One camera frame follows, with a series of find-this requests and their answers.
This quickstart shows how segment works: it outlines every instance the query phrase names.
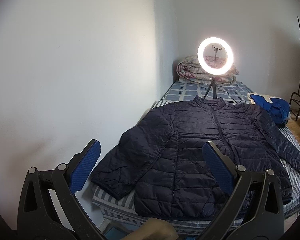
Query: tripod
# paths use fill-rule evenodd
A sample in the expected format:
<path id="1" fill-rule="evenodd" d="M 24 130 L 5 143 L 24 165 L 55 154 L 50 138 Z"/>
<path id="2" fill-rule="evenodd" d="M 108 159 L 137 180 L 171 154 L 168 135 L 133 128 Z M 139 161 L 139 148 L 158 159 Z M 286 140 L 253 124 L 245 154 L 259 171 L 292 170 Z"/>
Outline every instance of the tripod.
<path id="1" fill-rule="evenodd" d="M 216 54 L 215 54 L 215 56 L 214 56 L 214 68 L 216 68 L 216 61 L 217 61 L 217 52 L 219 51 L 219 50 L 222 50 L 222 48 L 216 48 L 214 45 L 212 45 L 212 47 L 214 48 L 214 51 L 216 52 Z M 207 97 L 207 95 L 208 95 L 208 93 L 209 93 L 209 91 L 210 91 L 210 88 L 212 87 L 212 93 L 213 93 L 213 99 L 216 99 L 217 98 L 217 86 L 216 86 L 216 79 L 215 79 L 215 77 L 211 77 L 210 78 L 210 80 L 211 80 L 211 83 L 210 83 L 210 85 L 209 85 L 209 87 L 208 87 L 208 89 L 207 89 L 207 91 L 206 91 L 206 93 L 205 93 L 205 95 L 204 95 L 204 97 L 203 98 L 206 98 Z"/>

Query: bed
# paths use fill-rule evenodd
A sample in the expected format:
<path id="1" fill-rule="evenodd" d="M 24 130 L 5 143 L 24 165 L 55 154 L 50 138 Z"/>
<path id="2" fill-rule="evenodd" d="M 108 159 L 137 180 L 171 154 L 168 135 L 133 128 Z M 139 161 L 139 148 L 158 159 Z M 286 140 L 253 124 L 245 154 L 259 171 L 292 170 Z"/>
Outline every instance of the bed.
<path id="1" fill-rule="evenodd" d="M 176 101 L 193 100 L 197 95 L 203 97 L 207 88 L 208 85 L 206 84 L 175 82 L 154 107 L 163 106 Z M 218 85 L 217 96 L 222 97 L 226 104 L 249 103 L 247 94 L 250 92 L 252 92 L 251 89 L 245 84 L 235 82 L 231 85 Z M 212 98 L 212 91 L 209 91 L 207 99 Z M 287 127 L 280 129 L 280 131 L 298 150 L 300 150 L 300 144 Z M 284 160 L 281 160 L 281 162 L 287 170 L 292 184 L 292 201 L 284 206 L 285 218 L 288 218 L 293 214 L 300 212 L 300 174 Z M 93 185 L 92 189 L 94 191 L 92 203 L 100 207 L 104 218 L 134 226 L 141 226 L 148 219 L 146 217 L 138 216 L 135 212 L 133 190 L 121 200 L 116 200 L 96 185 Z M 242 219 L 235 220 L 233 226 L 238 226 L 241 222 Z M 207 227 L 210 221 L 169 220 L 169 223 L 180 234 L 198 235 Z"/>

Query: dark puffer jacket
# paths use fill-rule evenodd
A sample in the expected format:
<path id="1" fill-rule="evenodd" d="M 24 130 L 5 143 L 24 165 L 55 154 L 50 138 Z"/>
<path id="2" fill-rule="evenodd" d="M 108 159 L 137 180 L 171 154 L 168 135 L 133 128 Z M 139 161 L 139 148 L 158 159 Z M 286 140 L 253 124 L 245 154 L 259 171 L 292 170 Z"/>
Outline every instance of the dark puffer jacket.
<path id="1" fill-rule="evenodd" d="M 258 105 L 226 105 L 222 98 L 167 104 L 152 109 L 96 166 L 91 181 L 116 199 L 135 188 L 140 216 L 211 219 L 228 195 L 220 189 L 202 156 L 213 141 L 248 171 L 274 170 L 284 204 L 291 200 L 283 158 L 300 172 L 300 152 Z M 244 212 L 251 199 L 247 196 Z"/>

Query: blue gripper pad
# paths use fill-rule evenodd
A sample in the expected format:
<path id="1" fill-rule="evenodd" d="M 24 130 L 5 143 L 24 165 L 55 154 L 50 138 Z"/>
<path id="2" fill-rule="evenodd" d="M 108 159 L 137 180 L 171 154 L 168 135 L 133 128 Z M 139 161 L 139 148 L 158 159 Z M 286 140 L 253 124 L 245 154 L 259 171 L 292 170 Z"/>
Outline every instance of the blue gripper pad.
<path id="1" fill-rule="evenodd" d="M 222 191 L 231 195 L 234 190 L 234 177 L 227 166 L 208 143 L 203 145 L 202 154 Z"/>
<path id="2" fill-rule="evenodd" d="M 87 153 L 84 155 L 82 160 L 70 175 L 69 188 L 72 194 L 82 189 L 94 165 L 99 159 L 100 153 L 101 145 L 98 141 L 95 141 L 95 143 L 90 147 L 90 149 L 87 151 Z"/>

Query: glowing ring light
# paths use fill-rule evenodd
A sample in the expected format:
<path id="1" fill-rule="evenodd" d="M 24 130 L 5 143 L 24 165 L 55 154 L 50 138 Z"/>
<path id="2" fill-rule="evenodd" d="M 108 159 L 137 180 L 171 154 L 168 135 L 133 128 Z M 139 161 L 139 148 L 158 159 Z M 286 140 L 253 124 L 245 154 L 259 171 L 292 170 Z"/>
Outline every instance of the glowing ring light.
<path id="1" fill-rule="evenodd" d="M 204 49 L 211 43 L 219 43 L 221 46 L 223 46 L 228 54 L 228 59 L 226 64 L 222 68 L 212 68 L 207 65 L 203 58 L 203 51 Z M 232 66 L 233 63 L 233 53 L 230 48 L 230 46 L 222 39 L 211 37 L 205 39 L 203 42 L 201 42 L 199 48 L 198 48 L 198 60 L 202 68 L 207 71 L 208 73 L 212 75 L 221 75 L 226 73 Z"/>

